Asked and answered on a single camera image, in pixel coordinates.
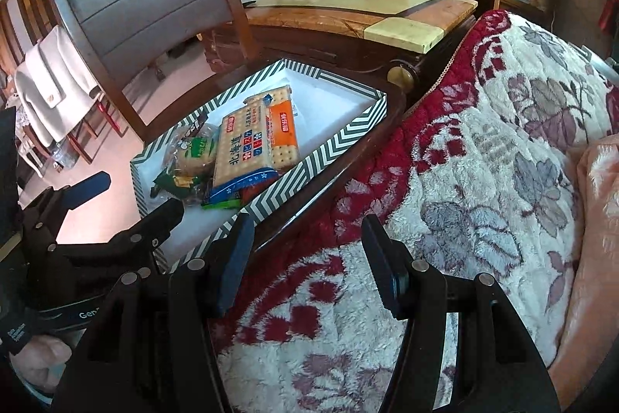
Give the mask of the left hand pink glove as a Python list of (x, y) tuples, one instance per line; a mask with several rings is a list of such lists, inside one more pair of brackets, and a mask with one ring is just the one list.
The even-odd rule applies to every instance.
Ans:
[(9, 361), (17, 375), (34, 389), (53, 393), (60, 382), (58, 368), (71, 358), (72, 350), (54, 336), (33, 336), (16, 354), (9, 354)]

